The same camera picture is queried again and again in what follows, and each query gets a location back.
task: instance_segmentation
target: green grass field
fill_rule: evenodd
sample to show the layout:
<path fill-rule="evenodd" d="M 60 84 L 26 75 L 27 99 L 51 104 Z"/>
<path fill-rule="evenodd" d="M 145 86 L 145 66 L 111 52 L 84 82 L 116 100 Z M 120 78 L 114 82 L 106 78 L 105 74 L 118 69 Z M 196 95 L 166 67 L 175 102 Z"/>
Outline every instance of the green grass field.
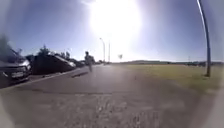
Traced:
<path fill-rule="evenodd" d="M 189 87 L 200 93 L 218 89 L 222 76 L 222 67 L 212 67 L 211 77 L 203 76 L 204 67 L 184 65 L 127 65 L 129 68 L 137 69 L 142 73 L 157 78 L 168 79 L 178 85 Z"/>

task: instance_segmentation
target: pedestrian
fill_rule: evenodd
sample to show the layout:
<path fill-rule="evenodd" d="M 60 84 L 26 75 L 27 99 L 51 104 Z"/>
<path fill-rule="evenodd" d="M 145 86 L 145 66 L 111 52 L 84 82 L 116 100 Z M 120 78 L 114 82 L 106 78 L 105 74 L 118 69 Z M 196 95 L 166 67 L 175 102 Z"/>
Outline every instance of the pedestrian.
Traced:
<path fill-rule="evenodd" d="M 93 57 L 89 55 L 88 51 L 86 51 L 85 63 L 89 67 L 89 71 L 92 72 Z"/>

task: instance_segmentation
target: asphalt road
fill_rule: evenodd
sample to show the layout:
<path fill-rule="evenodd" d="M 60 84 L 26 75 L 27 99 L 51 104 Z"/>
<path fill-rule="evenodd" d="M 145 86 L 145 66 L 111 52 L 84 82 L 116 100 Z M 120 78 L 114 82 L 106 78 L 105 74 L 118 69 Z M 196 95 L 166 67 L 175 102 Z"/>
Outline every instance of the asphalt road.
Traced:
<path fill-rule="evenodd" d="M 188 128 L 199 101 L 194 92 L 121 66 L 83 68 L 0 94 L 0 115 L 14 128 Z"/>

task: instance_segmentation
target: car wheel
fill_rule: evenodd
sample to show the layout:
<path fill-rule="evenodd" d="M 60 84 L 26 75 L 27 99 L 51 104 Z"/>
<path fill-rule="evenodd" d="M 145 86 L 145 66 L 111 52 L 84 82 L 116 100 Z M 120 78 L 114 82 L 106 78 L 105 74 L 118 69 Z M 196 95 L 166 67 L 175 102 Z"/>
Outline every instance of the car wheel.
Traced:
<path fill-rule="evenodd" d="M 0 72 L 0 88 L 5 88 L 10 86 L 9 79 L 5 76 L 3 72 Z"/>

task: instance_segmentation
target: utility pole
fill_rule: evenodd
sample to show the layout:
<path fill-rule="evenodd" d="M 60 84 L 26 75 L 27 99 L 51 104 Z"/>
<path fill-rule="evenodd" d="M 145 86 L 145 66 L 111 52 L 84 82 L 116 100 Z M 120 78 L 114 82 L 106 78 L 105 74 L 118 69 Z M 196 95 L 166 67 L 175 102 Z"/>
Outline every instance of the utility pole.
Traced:
<path fill-rule="evenodd" d="M 109 50 L 108 50 L 108 62 L 110 62 L 110 42 L 109 42 Z"/>
<path fill-rule="evenodd" d="M 207 63 L 206 63 L 206 74 L 205 76 L 210 77 L 211 76 L 211 48 L 210 48 L 210 39 L 209 39 L 209 31 L 208 31 L 208 24 L 207 19 L 204 13 L 203 5 L 201 4 L 201 0 L 197 0 L 198 7 L 201 13 L 201 19 L 203 23 L 205 38 L 207 41 Z"/>
<path fill-rule="evenodd" d="M 103 63 L 105 63 L 105 43 L 104 43 L 104 41 L 103 41 L 102 38 L 100 38 L 100 40 L 101 40 L 102 43 L 103 43 Z"/>

